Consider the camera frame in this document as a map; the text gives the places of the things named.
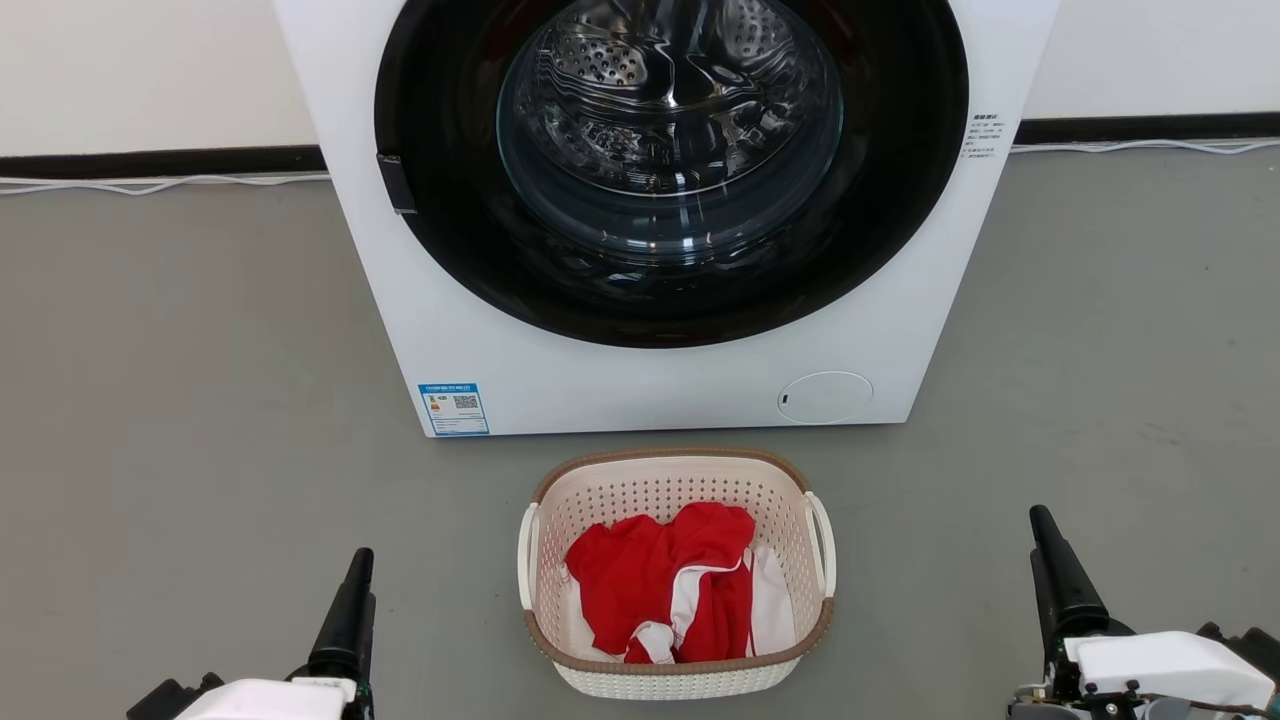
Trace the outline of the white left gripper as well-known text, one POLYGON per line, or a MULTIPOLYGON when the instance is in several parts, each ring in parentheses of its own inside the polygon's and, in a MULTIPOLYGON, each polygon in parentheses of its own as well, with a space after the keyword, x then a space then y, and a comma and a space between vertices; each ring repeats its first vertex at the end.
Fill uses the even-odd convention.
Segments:
POLYGON ((307 676, 239 679, 204 692, 179 719, 371 719, 375 553, 356 550, 306 662, 307 676))

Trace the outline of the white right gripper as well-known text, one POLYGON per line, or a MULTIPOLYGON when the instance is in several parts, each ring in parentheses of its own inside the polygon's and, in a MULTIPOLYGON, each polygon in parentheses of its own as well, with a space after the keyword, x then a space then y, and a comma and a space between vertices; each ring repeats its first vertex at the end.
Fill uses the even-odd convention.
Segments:
POLYGON ((1044 680, 1010 719, 1275 719, 1277 641, 1262 630, 1135 634, 1112 618, 1044 505, 1029 510, 1044 680))

